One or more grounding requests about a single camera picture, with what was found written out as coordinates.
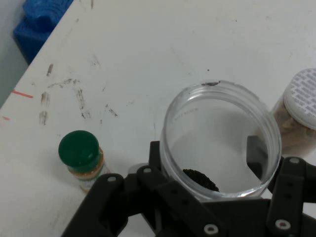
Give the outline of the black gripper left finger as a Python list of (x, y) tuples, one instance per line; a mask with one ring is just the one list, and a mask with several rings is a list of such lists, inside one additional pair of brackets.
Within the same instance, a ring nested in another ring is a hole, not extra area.
[(126, 177), (97, 179), (63, 232), (65, 237), (116, 237), (141, 214), (157, 237), (225, 237), (223, 222), (178, 182), (162, 173), (159, 142), (149, 163)]

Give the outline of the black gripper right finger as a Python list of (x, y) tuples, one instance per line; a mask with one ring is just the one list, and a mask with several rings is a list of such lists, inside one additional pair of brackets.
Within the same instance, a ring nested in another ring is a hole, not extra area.
[(315, 218), (303, 213), (316, 201), (316, 167), (299, 157), (281, 157), (268, 185), (272, 193), (265, 221), (255, 221), (248, 237), (314, 237)]

